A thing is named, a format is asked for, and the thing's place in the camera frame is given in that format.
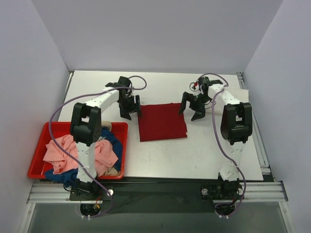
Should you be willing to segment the dark red t-shirt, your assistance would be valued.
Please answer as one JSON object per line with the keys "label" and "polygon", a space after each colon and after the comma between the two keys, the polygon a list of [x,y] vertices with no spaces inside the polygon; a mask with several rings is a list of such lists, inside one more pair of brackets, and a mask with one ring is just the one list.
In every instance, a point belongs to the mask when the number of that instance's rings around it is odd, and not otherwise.
{"label": "dark red t-shirt", "polygon": [[180,103],[142,105],[138,116],[140,142],[187,138]]}

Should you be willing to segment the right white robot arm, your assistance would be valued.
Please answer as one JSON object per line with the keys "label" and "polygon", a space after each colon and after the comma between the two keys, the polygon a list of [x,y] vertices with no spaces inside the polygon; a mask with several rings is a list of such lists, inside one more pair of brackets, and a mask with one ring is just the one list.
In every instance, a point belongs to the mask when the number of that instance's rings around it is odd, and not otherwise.
{"label": "right white robot arm", "polygon": [[211,105],[214,135],[226,162],[219,172],[219,183],[208,190],[208,194],[212,198],[236,201],[243,194],[240,181],[244,181],[245,177],[240,162],[253,132],[252,106],[226,90],[229,83],[225,78],[218,75],[216,80],[210,80],[208,76],[203,74],[194,82],[193,89],[198,90],[199,94],[183,93],[179,114],[189,107],[194,111],[191,120],[199,120],[206,115],[206,105]]}

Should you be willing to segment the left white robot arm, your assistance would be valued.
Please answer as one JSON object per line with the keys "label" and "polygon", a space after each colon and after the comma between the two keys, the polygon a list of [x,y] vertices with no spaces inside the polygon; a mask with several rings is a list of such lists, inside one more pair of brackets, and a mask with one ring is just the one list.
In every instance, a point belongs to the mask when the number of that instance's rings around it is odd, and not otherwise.
{"label": "left white robot arm", "polygon": [[131,114],[141,115],[140,97],[134,95],[135,88],[132,79],[135,76],[120,76],[114,83],[107,83],[100,93],[87,94],[82,97],[92,97],[84,103],[76,103],[73,107],[70,135],[76,144],[78,152],[77,190],[87,200],[92,200],[99,194],[96,183],[95,146],[102,132],[102,113],[114,103],[118,103],[120,117],[131,120]]}

